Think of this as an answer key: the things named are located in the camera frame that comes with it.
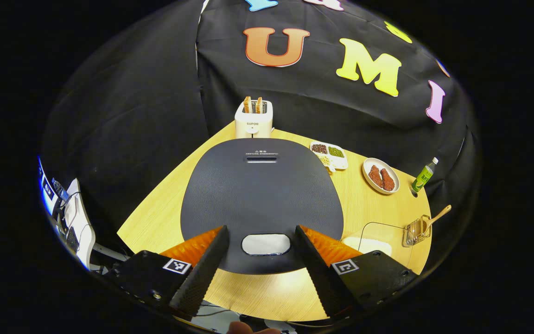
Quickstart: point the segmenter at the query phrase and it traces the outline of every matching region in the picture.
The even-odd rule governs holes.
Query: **green bottle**
[[[434,173],[434,169],[436,168],[436,164],[438,163],[438,159],[434,158],[432,159],[432,162],[430,162],[428,165],[422,169],[421,173],[415,178],[413,183],[411,184],[411,189],[414,192],[419,192],[424,185],[432,178],[432,174]]]

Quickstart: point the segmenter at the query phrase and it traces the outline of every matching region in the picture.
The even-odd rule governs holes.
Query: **human hand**
[[[241,321],[232,321],[226,334],[281,334],[279,329],[267,328],[253,333],[249,325]]]

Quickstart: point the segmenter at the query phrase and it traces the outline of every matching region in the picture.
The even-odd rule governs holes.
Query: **white dish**
[[[393,179],[394,188],[390,192],[377,186],[377,184],[373,182],[373,180],[370,178],[368,174],[370,173],[370,169],[372,169],[372,165],[375,165],[380,171],[383,168],[386,169],[390,178]],[[362,164],[362,172],[364,173],[364,177],[366,178],[368,183],[379,193],[387,195],[393,194],[396,193],[399,190],[399,186],[401,186],[399,184],[399,177],[397,177],[397,174],[394,172],[394,170],[387,163],[377,158],[368,158],[364,160],[364,163]]]
[[[327,147],[327,154],[320,154],[319,152],[312,151],[312,146],[314,144],[325,145]],[[343,153],[343,158],[329,154],[329,148],[337,148],[337,150],[340,150],[341,153]],[[329,160],[333,163],[333,167],[335,169],[347,169],[347,167],[349,166],[349,163],[347,162],[347,154],[345,150],[343,150],[343,148],[340,148],[337,145],[329,144],[328,142],[313,141],[313,142],[310,142],[309,150],[311,150],[316,155],[320,154],[320,155],[327,156],[327,158],[329,158]]]

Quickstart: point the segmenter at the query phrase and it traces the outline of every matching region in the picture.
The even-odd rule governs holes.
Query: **wooden table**
[[[308,147],[312,139],[275,129],[272,138],[298,142]],[[131,213],[118,234],[133,252],[162,252],[182,243],[180,209],[189,178],[201,156],[216,144],[235,139],[230,123],[202,144]],[[364,156],[345,150],[349,168],[330,173],[343,208],[343,237],[360,230],[367,222],[406,225],[422,214],[430,215],[425,190],[414,197],[409,185],[415,179],[395,169],[399,191],[383,195],[367,184],[362,173]],[[430,252],[430,241],[412,247],[407,267],[420,274]],[[244,275],[218,269],[205,300],[235,312],[276,321],[315,321],[328,318],[318,300],[306,268],[273,275]]]

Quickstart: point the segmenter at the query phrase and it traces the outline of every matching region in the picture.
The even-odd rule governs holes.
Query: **toaster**
[[[273,129],[273,105],[269,101],[261,101],[262,113],[256,113],[257,100],[248,102],[250,112],[244,112],[244,101],[238,106],[235,114],[236,138],[271,138]]]

